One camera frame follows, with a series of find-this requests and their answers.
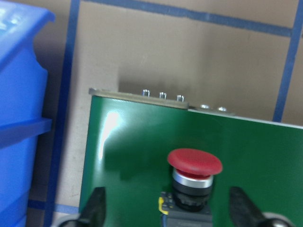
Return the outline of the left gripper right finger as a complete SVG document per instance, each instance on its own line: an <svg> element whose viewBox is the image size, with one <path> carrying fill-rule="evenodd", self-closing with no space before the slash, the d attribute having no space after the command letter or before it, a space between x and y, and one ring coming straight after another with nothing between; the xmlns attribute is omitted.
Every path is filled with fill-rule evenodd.
<svg viewBox="0 0 303 227"><path fill-rule="evenodd" d="M282 220L266 218L240 187L229 190L229 214L235 227L281 227Z"/></svg>

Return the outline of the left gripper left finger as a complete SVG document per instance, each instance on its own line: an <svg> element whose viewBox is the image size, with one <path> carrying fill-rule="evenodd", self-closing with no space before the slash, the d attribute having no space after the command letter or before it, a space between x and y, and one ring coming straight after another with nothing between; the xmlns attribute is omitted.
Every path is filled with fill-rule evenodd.
<svg viewBox="0 0 303 227"><path fill-rule="evenodd" d="M96 187L77 218L68 219L63 227L103 227L106 220L106 188Z"/></svg>

